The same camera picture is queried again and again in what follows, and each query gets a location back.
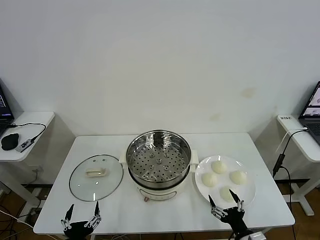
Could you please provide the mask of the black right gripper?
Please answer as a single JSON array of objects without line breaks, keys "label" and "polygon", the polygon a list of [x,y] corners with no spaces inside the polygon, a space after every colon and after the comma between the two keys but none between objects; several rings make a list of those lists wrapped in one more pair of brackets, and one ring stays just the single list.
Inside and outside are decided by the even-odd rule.
[{"label": "black right gripper", "polygon": [[229,192],[236,203],[235,207],[222,209],[218,207],[212,197],[208,195],[211,214],[223,223],[229,224],[235,237],[245,237],[250,235],[250,230],[247,228],[243,217],[245,215],[245,210],[243,208],[243,200],[240,200],[238,195],[234,193],[231,189]]}]

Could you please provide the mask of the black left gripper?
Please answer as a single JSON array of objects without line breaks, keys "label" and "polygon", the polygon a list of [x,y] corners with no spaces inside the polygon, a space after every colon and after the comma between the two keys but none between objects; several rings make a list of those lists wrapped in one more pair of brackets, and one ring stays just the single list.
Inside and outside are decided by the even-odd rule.
[{"label": "black left gripper", "polygon": [[89,221],[72,222],[72,213],[74,204],[67,210],[65,217],[60,220],[63,228],[63,233],[68,240],[86,240],[86,237],[91,235],[94,229],[99,225],[102,220],[100,214],[99,202],[96,202],[94,215]]}]

